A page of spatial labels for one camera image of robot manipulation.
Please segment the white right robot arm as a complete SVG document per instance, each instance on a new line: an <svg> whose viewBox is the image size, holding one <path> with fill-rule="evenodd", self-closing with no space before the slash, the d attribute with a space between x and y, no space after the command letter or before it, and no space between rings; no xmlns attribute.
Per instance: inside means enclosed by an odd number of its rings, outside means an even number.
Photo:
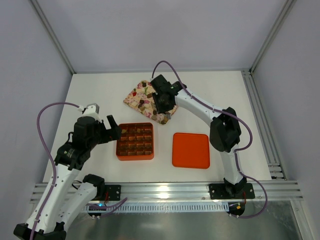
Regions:
<svg viewBox="0 0 320 240"><path fill-rule="evenodd" d="M224 167L224 188L226 194L235 198L241 196L247 180L237 168L234 150L239 145L241 128L233 108L215 108L204 101L179 81L171 84L163 75L150 82L155 90L152 97L156 110L164 114L175 106L183 108L203 120L209 127L209 142L220 152Z"/></svg>

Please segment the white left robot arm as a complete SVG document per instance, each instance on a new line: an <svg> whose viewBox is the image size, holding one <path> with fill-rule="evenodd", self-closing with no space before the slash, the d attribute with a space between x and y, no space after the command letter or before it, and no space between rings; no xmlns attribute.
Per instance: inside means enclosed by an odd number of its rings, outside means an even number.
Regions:
<svg viewBox="0 0 320 240"><path fill-rule="evenodd" d="M66 201L72 183L80 174L91 151L101 144L121 138L122 130L112 115L103 121L86 115L77 119L68 140L58 148L53 172L37 207L25 223L17 224L13 234L21 240L64 240L67 231L85 205L106 192L105 180L94 174L84 177L82 184Z"/></svg>

